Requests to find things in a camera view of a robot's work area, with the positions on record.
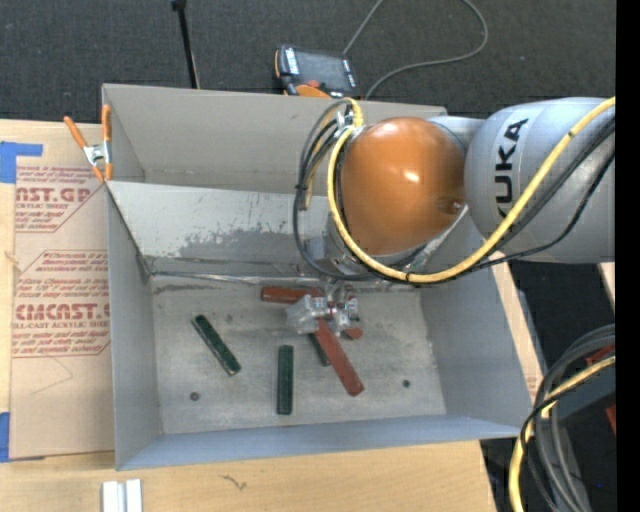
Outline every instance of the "electronic device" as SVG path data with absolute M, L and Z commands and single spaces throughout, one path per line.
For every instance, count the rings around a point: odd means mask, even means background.
M 361 96 L 353 65 L 342 53 L 284 44 L 276 50 L 275 73 L 290 96 Z

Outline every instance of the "metal rod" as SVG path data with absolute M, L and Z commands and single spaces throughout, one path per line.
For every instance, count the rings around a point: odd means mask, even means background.
M 187 6 L 187 0 L 173 0 L 171 6 L 174 11 L 178 12 L 178 19 L 180 20 L 180 31 L 182 33 L 182 44 L 184 45 L 184 53 L 187 57 L 187 67 L 189 68 L 189 80 L 191 81 L 192 89 L 200 89 L 200 81 L 198 79 L 198 73 L 196 71 L 196 62 L 191 51 L 191 41 L 189 40 L 189 27 L 187 25 L 187 16 L 185 14 L 185 8 Z

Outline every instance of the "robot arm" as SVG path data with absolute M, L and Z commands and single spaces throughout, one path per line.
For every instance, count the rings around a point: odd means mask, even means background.
M 535 261 L 614 259 L 615 98 L 519 105 L 485 121 L 347 124 L 338 135 L 325 247 L 345 279 L 364 270 L 435 283 L 497 249 Z M 398 270 L 463 214 L 486 240 L 476 253 L 443 273 Z

